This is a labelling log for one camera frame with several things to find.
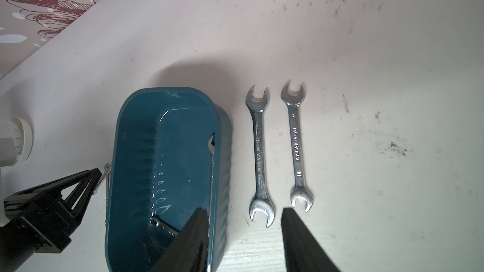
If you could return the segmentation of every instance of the open-end wrench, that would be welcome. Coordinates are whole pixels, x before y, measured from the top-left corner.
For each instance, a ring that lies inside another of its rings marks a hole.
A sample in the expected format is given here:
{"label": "open-end wrench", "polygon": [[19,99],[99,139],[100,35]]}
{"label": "open-end wrench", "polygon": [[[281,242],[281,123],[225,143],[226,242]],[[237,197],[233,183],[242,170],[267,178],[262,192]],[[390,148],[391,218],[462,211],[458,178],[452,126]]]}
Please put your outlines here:
{"label": "open-end wrench", "polygon": [[256,211],[262,211],[267,215],[267,227],[274,221],[274,207],[269,199],[266,188],[266,175],[264,169],[264,129],[262,118],[267,107],[267,88],[262,99],[254,99],[254,87],[249,90],[245,97],[245,104],[249,108],[254,124],[254,155],[256,159],[256,195],[250,203],[250,219],[254,220]]}
{"label": "open-end wrench", "polygon": [[281,98],[287,104],[289,112],[289,130],[291,133],[292,163],[294,165],[294,190],[291,192],[291,204],[296,206],[296,199],[302,198],[306,201],[306,212],[313,205],[313,197],[306,188],[303,166],[303,147],[301,145],[301,130],[299,124],[299,105],[304,100],[304,87],[301,84],[299,92],[291,95],[287,92],[289,82],[282,88]]}

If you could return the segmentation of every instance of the chrome wrench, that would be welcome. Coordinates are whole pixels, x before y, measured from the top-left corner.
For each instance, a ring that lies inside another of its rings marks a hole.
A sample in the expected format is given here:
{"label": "chrome wrench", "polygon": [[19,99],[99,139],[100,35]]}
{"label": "chrome wrench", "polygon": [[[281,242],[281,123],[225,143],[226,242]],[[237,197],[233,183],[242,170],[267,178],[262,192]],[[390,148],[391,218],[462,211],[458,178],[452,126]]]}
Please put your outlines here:
{"label": "chrome wrench", "polygon": [[274,207],[267,193],[264,169],[264,129],[262,120],[268,103],[267,88],[262,99],[254,99],[253,86],[247,93],[247,97],[245,97],[245,104],[249,108],[254,125],[254,155],[256,160],[256,195],[250,203],[249,214],[250,219],[253,221],[257,211],[263,212],[267,215],[267,227],[273,223],[275,214]]}
{"label": "chrome wrench", "polygon": [[301,145],[301,131],[299,123],[299,105],[304,100],[304,87],[301,84],[299,92],[291,95],[287,92],[289,82],[282,88],[281,98],[287,105],[289,113],[289,130],[291,133],[292,163],[294,166],[294,190],[291,192],[291,204],[296,206],[296,199],[302,198],[306,201],[306,212],[313,205],[313,197],[306,188],[303,165],[303,147]]}

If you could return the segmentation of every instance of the wrench jaw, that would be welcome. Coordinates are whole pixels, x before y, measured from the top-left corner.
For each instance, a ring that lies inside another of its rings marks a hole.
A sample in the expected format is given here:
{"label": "wrench jaw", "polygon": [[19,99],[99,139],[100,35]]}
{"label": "wrench jaw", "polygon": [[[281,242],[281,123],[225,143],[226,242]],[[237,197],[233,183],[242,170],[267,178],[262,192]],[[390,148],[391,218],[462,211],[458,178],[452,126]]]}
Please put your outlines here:
{"label": "wrench jaw", "polygon": [[291,80],[287,81],[286,86],[284,86],[284,88],[282,88],[281,99],[287,105],[299,105],[304,100],[304,96],[305,96],[304,86],[301,84],[300,87],[299,87],[299,91],[297,93],[290,94],[288,92],[290,82],[291,82]]}
{"label": "wrench jaw", "polygon": [[253,112],[263,112],[269,103],[268,89],[264,90],[262,98],[254,98],[254,86],[252,86],[245,97],[245,105]]}
{"label": "wrench jaw", "polygon": [[305,189],[305,188],[295,188],[291,192],[291,205],[292,207],[296,207],[296,199],[297,198],[302,198],[303,200],[306,201],[306,212],[311,209],[311,206],[313,205],[313,197],[311,194]]}
{"label": "wrench jaw", "polygon": [[254,220],[254,216],[256,215],[257,211],[263,212],[265,215],[267,215],[267,226],[269,227],[272,225],[274,222],[274,207],[270,203],[270,200],[268,199],[258,199],[255,198],[252,200],[250,203],[249,207],[249,214],[250,214],[250,220]]}

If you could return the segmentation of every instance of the blue tray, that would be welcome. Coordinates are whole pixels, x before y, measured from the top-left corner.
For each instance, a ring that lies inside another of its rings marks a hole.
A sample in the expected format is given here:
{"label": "blue tray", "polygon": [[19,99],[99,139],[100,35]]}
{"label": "blue tray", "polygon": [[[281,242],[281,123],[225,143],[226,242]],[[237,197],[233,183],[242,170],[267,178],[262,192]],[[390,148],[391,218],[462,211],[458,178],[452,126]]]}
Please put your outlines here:
{"label": "blue tray", "polygon": [[[215,134],[214,180],[210,191]],[[181,230],[196,208],[209,211],[209,271],[225,250],[232,128],[227,114],[201,91],[148,88],[119,112],[106,219],[106,261],[112,272],[147,272],[173,236],[153,215]]]}

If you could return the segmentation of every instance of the white table surface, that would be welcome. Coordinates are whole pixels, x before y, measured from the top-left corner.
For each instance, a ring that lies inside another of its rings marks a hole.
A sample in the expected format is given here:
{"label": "white table surface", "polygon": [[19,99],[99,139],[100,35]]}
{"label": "white table surface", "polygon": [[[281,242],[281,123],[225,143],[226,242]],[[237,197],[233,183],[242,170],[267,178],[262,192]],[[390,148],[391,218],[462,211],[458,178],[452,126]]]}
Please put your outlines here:
{"label": "white table surface", "polygon": [[[3,169],[5,196],[102,169],[134,91],[195,87],[233,123],[219,271],[284,270],[280,217],[294,178],[279,95],[292,79],[292,89],[306,86],[302,144],[315,200],[296,211],[342,272],[481,271],[483,2],[102,0],[0,81],[0,115],[34,132],[29,159]],[[256,95],[270,92],[270,228],[248,212],[254,84]],[[103,189],[61,254],[34,254],[19,271],[107,271]]]}

